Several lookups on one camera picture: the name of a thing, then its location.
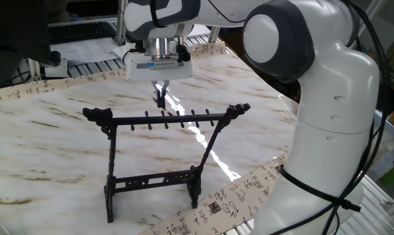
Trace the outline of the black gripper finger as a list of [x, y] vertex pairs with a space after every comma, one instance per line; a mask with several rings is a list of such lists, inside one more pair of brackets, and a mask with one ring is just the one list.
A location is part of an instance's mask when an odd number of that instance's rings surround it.
[[164, 80], [163, 87], [161, 88], [161, 108], [165, 108], [165, 95], [166, 95], [168, 86], [169, 86], [169, 81]]
[[157, 81], [152, 81], [152, 85], [153, 85], [153, 87], [154, 87], [154, 89], [155, 89], [154, 93], [155, 93], [155, 95], [156, 95], [156, 104], [157, 104], [157, 107], [158, 107], [158, 108], [161, 108], [161, 93], [160, 93], [160, 90], [159, 90], [159, 88], [158, 88], [158, 86], [157, 86]]

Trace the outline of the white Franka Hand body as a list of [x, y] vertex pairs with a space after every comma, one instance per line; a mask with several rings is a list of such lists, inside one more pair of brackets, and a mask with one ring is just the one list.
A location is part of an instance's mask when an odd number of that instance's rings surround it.
[[128, 53], [124, 58], [128, 82], [152, 82], [191, 78], [191, 61], [178, 62], [177, 59], [157, 59], [142, 53]]

